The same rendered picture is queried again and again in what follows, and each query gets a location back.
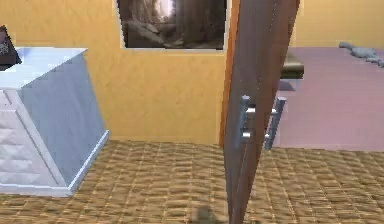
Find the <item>white chest of drawers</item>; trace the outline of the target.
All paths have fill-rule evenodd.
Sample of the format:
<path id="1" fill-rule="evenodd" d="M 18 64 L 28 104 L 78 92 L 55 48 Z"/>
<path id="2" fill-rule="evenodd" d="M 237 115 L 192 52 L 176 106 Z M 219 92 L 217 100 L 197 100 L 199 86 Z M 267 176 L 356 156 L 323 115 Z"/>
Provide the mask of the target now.
<path id="1" fill-rule="evenodd" d="M 0 71 L 0 194 L 69 197 L 109 138 L 85 48 L 18 47 Z"/>

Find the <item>dark patterned box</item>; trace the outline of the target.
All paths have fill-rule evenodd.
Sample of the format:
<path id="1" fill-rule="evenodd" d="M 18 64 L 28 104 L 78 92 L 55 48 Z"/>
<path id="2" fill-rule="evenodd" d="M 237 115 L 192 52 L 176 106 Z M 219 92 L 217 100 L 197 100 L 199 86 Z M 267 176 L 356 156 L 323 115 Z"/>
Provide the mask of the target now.
<path id="1" fill-rule="evenodd" d="M 5 25 L 0 26 L 0 71 L 5 71 L 22 61 Z"/>

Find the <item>grey cloth on floor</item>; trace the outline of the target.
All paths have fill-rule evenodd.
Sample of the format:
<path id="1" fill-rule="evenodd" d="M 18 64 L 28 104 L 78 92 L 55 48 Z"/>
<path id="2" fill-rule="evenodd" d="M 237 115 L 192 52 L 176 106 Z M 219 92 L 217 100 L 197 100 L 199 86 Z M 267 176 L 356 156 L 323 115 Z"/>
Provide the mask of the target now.
<path id="1" fill-rule="evenodd" d="M 340 42 L 339 48 L 348 49 L 350 54 L 354 57 L 364 59 L 366 62 L 374 63 L 381 68 L 384 68 L 384 59 L 377 55 L 373 48 L 358 47 L 348 42 Z"/>

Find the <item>olive cushioned bench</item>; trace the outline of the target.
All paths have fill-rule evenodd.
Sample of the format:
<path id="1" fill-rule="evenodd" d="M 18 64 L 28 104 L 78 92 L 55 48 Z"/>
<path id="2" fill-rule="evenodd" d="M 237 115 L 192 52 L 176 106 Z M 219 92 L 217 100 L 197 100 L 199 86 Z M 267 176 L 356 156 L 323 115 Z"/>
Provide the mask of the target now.
<path id="1" fill-rule="evenodd" d="M 304 64 L 291 52 L 288 52 L 281 70 L 279 89 L 294 91 L 304 77 Z"/>

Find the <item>brown wooden room door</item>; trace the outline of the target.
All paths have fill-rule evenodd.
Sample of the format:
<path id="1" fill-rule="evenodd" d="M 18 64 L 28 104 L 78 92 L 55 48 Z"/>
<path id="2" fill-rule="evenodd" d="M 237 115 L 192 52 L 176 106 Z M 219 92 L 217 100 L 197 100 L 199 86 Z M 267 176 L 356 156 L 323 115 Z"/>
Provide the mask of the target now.
<path id="1" fill-rule="evenodd" d="M 223 139 L 228 224 L 243 224 L 300 0 L 240 0 Z M 255 114 L 236 146 L 241 97 Z"/>

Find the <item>dark framed wall picture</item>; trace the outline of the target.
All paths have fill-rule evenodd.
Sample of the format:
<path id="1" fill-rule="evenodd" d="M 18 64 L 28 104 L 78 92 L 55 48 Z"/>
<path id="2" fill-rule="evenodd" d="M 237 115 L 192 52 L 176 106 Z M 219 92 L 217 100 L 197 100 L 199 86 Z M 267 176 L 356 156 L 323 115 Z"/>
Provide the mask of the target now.
<path id="1" fill-rule="evenodd" d="M 115 0 L 127 49 L 224 49 L 228 0 Z"/>

